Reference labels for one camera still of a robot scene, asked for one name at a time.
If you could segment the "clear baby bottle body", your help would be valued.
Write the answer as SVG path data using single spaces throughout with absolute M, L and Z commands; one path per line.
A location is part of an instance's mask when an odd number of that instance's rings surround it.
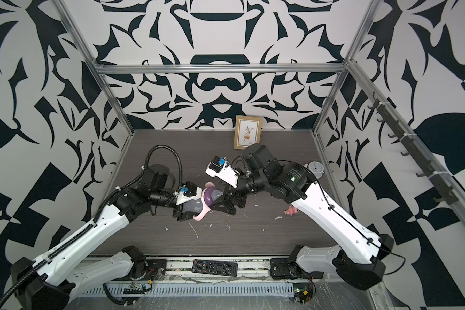
M 202 220 L 209 211 L 210 208 L 202 197 L 198 200 L 188 201 L 182 207 L 182 212 L 196 221 Z

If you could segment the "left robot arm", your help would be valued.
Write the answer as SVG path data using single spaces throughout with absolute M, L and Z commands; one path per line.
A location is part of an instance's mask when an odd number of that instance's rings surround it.
M 11 297 L 23 309 L 64 309 L 99 285 L 142 276 L 146 257 L 134 246 L 90 266 L 77 266 L 115 233 L 159 207 L 171 208 L 178 220 L 200 218 L 205 210 L 203 195 L 202 188 L 183 181 L 182 161 L 173 148 L 151 148 L 141 173 L 108 195 L 84 226 L 46 253 L 33 260 L 22 258 L 12 266 L 12 286 L 0 298 L 0 309 Z

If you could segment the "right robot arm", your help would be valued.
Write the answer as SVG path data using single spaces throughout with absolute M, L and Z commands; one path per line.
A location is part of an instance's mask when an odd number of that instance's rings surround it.
M 227 184 L 213 209 L 235 214 L 245 207 L 249 195 L 265 191 L 310 217 L 337 243 L 327 248 L 296 246 L 288 259 L 292 273 L 334 273 L 363 291 L 389 275 L 383 259 L 392 253 L 394 239 L 360 224 L 324 191 L 308 168 L 280 161 L 258 143 L 246 148 L 239 158 L 244 170 L 234 169 L 224 157 L 216 156 L 208 164 L 206 173 Z

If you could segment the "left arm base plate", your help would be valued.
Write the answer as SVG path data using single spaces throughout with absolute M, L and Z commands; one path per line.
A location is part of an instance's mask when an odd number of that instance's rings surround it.
M 150 259 L 135 263 L 129 277 L 132 280 L 161 280 L 167 272 L 166 259 Z

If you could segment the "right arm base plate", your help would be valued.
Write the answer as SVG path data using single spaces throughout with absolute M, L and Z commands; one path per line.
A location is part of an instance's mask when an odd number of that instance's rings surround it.
M 271 258 L 269 274 L 275 280 L 296 280 L 313 279 L 318 280 L 324 277 L 324 272 L 306 272 L 289 258 Z

